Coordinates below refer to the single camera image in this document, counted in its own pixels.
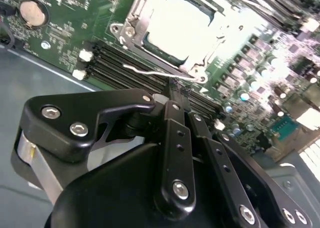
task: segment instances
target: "white connector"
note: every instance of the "white connector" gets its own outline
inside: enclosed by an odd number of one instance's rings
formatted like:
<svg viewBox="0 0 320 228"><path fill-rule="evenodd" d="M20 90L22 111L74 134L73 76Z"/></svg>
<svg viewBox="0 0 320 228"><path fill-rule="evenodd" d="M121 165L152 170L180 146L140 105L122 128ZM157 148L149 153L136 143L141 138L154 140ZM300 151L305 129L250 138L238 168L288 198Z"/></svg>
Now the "white connector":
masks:
<svg viewBox="0 0 320 228"><path fill-rule="evenodd" d="M83 80L87 75L87 72L85 70L77 70L74 69L72 72L72 76L75 77L78 80Z"/></svg>
<svg viewBox="0 0 320 228"><path fill-rule="evenodd" d="M85 62L90 62L94 56L93 52L82 49L79 53L79 58Z"/></svg>

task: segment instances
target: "green circuit board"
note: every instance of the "green circuit board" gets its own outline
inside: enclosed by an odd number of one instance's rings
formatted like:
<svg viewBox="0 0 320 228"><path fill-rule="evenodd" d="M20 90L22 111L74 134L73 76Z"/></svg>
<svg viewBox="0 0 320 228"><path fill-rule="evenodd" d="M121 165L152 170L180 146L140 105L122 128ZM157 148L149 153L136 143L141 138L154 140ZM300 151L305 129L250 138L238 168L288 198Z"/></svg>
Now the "green circuit board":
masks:
<svg viewBox="0 0 320 228"><path fill-rule="evenodd" d="M19 8L21 2L25 0L0 0ZM120 50L124 54L139 60L140 62L153 66L151 62L143 59L135 53L124 50L123 46L110 32L112 23L124 23L127 14L134 0L37 0L43 3L48 10L48 24L39 29L29 29L22 20L19 12L15 16L1 17L8 24L14 36L23 41L23 49L40 59L53 64L70 73L74 70L78 62L78 56L83 48L84 41L105 42L106 45ZM256 12L240 3L238 0L226 0L239 12L227 16L232 21L232 28L226 36L223 45L219 46L215 52L215 57L208 66L206 73L208 82L206 84L193 84L192 88L204 98L212 100L218 104L230 103L233 112L226 123L226 130L232 130L233 125L238 124L241 132L237 134L237 140L244 147L250 149L255 143L256 137L262 132L276 135L272 129L274 124L281 121L269 106L269 96L273 94L273 87L279 85L286 91L287 98L293 93L302 94L310 83L291 72L292 79L263 79L257 78L262 89L252 92L252 98L244 102L239 99L239 88L245 85L243 80L235 80L230 70L231 65L239 66L235 63L235 58L240 57L249 61L251 70L242 69L246 76L256 75L256 67L266 63L268 57L277 54L287 59L289 64L294 64L298 58L304 54L313 52L313 46L319 44L318 41L309 40L297 41L289 35L284 35L269 22L260 17ZM217 9L223 9L217 3L213 3ZM257 59L248 57L244 52L244 46L254 48L250 43L255 37L261 40L266 49L258 50ZM299 48L297 53L289 52L292 45ZM316 64L320 64L320 59L313 57ZM88 81L102 89L108 90L111 87L95 80ZM280 100L282 106L286 99Z"/></svg>

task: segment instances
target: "black plastic bracket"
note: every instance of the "black plastic bracket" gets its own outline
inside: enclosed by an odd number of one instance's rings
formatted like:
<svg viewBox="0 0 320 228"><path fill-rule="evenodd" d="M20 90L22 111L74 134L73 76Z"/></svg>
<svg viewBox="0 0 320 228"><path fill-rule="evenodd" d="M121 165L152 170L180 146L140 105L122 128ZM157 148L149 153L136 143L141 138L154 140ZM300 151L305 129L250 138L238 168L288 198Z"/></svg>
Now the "black plastic bracket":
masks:
<svg viewBox="0 0 320 228"><path fill-rule="evenodd" d="M225 139L219 132L215 132L213 138L225 148L242 185L249 186L256 193L260 216L269 227L312 227L307 214L234 139Z"/></svg>
<svg viewBox="0 0 320 228"><path fill-rule="evenodd" d="M196 191L190 130L177 102L166 103L162 125L154 200L169 219L180 220L195 208Z"/></svg>
<svg viewBox="0 0 320 228"><path fill-rule="evenodd" d="M192 134L192 146L200 154L211 175L211 185L220 197L221 217L229 227L267 227L256 214L237 173L221 143L212 140L210 131L196 113L188 113L188 124Z"/></svg>
<svg viewBox="0 0 320 228"><path fill-rule="evenodd" d="M49 106L57 108L60 117L45 118L42 109ZM97 141L99 124L112 124L132 112L148 113L154 107L151 95L141 89L39 96L24 105L20 128L30 142L63 161L77 162L87 158ZM86 136L70 132L76 122L87 126Z"/></svg>

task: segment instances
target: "cable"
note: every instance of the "cable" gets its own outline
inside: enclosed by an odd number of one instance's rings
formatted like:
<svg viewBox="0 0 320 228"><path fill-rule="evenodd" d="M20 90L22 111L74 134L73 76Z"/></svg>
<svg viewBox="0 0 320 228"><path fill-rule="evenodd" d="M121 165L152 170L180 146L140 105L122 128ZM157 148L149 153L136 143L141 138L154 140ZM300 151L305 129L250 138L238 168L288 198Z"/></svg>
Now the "cable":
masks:
<svg viewBox="0 0 320 228"><path fill-rule="evenodd" d="M199 84L204 84L207 81L206 80L202 80L202 79L197 79L197 78L188 78L188 77L183 77L183 76L179 76L179 75L174 75L174 74L167 74L167 73L161 73L161 72L156 72L156 71L141 71L138 70L137 68L131 66L131 65L127 65L127 64L123 64L122 65L124 68L127 69L131 69L134 72L138 73L138 74L144 74L144 75L160 75L160 76L165 76L165 77L169 77L169 78L178 78L178 79L182 79L182 80L186 80L186 81L191 81L191 82L195 82L195 83L199 83Z"/></svg>
<svg viewBox="0 0 320 228"><path fill-rule="evenodd" d="M2 28L10 38L10 42L7 45L4 45L4 48L0 48L0 52L5 52L8 49L11 49L15 45L16 40L10 28L1 19L0 19L0 28Z"/></svg>
<svg viewBox="0 0 320 228"><path fill-rule="evenodd" d="M258 3L255 3L255 2L252 2L250 0L241 0L243 2L245 2L246 4L249 4L249 5L252 5L252 6L255 6L257 9L259 9L260 11L264 12L265 14L269 15L269 16L273 16L273 12L265 7L263 7L262 5L258 4Z"/></svg>

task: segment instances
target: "hole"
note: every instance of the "hole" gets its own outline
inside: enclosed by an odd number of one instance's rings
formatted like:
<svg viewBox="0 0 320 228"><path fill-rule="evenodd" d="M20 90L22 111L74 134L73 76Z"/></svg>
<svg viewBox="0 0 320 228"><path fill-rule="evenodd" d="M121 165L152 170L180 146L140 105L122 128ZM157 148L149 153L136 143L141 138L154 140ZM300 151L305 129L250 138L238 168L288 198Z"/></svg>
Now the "hole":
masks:
<svg viewBox="0 0 320 228"><path fill-rule="evenodd" d="M180 137L184 137L185 133L181 132L180 130L178 130L177 134L180 136Z"/></svg>
<svg viewBox="0 0 320 228"><path fill-rule="evenodd" d="M229 169L229 167L228 167L228 166L224 165L224 166L223 166L223 168L224 168L224 170L225 170L226 172L228 172L228 173L230 173L230 172L231 172L231 170Z"/></svg>
<svg viewBox="0 0 320 228"><path fill-rule="evenodd" d="M118 28L117 26L113 26L113 27L112 27L112 30L113 30L115 33L117 33L117 32L119 31L119 28Z"/></svg>
<svg viewBox="0 0 320 228"><path fill-rule="evenodd" d="M177 144L176 147L177 147L178 150L181 151L181 152L184 152L184 150L185 150L185 149L183 148L183 146L180 145L180 144Z"/></svg>
<svg viewBox="0 0 320 228"><path fill-rule="evenodd" d="M222 152L221 152L221 150L219 150L219 149L216 149L216 152L219 154L219 155L222 155Z"/></svg>

